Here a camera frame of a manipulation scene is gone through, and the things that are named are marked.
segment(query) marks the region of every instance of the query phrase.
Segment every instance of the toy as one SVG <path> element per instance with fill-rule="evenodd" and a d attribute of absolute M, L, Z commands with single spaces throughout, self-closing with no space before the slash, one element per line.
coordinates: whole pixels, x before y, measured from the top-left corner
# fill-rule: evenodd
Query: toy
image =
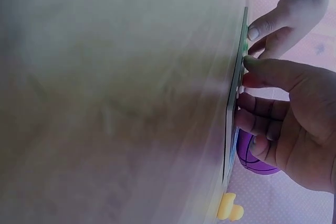
<path fill-rule="evenodd" d="M 243 217 L 244 209 L 240 205 L 234 205 L 235 199 L 236 194 L 223 194 L 217 214 L 219 220 L 226 220 L 228 218 L 230 221 L 235 221 Z"/>
<path fill-rule="evenodd" d="M 253 135 L 239 130 L 238 141 L 237 141 L 237 154 L 241 164 L 248 170 L 260 174 L 260 175 L 270 175 L 277 173 L 278 168 L 265 164 L 264 162 L 255 158 L 249 151 L 249 146 L 253 141 Z"/>

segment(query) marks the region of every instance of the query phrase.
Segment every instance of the adult hand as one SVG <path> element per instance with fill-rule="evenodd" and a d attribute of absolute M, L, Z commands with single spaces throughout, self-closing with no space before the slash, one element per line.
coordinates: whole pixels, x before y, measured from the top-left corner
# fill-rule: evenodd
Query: adult hand
<path fill-rule="evenodd" d="M 290 101 L 243 93 L 235 123 L 257 136 L 251 152 L 301 186 L 335 192 L 336 73 L 291 61 L 245 57 L 248 88 L 277 87 Z"/>
<path fill-rule="evenodd" d="M 279 58 L 299 42 L 324 16 L 329 0 L 280 0 L 277 7 L 254 21 L 248 38 L 257 41 L 249 55 Z"/>

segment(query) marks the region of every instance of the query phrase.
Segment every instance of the fingernail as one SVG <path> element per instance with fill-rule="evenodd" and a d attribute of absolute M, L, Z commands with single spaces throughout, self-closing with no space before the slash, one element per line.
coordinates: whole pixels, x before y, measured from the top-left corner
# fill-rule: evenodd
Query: fingernail
<path fill-rule="evenodd" d="M 255 27 L 252 27 L 251 29 L 249 29 L 247 34 L 250 40 L 255 40 L 256 38 L 259 37 L 259 31 Z"/>
<path fill-rule="evenodd" d="M 252 151 L 254 148 L 255 148 L 255 146 L 256 146 L 256 143 L 257 143 L 257 138 L 256 138 L 256 136 L 253 136 L 253 138 L 252 138 L 252 143 L 249 145 L 249 150 L 250 151 Z"/>
<path fill-rule="evenodd" d="M 249 64 L 252 64 L 252 63 L 257 63 L 258 62 L 258 59 L 254 58 L 253 56 L 250 56 L 250 55 L 246 55 L 244 57 L 244 61 L 243 62 L 247 62 Z"/>

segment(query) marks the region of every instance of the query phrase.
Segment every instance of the purple ball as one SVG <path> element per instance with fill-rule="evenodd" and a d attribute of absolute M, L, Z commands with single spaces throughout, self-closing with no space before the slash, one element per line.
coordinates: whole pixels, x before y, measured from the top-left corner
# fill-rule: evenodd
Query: purple ball
<path fill-rule="evenodd" d="M 260 175 L 270 175 L 280 171 L 278 168 L 265 164 L 252 155 L 252 153 L 249 151 L 249 146 L 252 144 L 253 137 L 253 135 L 239 130 L 237 154 L 241 164 L 246 169 Z"/>

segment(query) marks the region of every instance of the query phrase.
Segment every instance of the pink background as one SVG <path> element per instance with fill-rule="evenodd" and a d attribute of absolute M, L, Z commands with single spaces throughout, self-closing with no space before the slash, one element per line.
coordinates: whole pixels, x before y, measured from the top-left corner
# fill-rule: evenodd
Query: pink background
<path fill-rule="evenodd" d="M 278 1 L 252 0 L 252 20 L 272 10 Z M 321 23 L 282 58 L 336 71 L 336 0 L 330 0 Z M 249 92 L 259 97 L 288 99 L 286 93 L 277 89 Z M 236 193 L 235 203 L 245 208 L 237 224 L 331 224 L 332 221 L 333 195 L 306 190 L 283 172 L 256 175 L 244 169 L 238 159 L 228 191 Z"/>

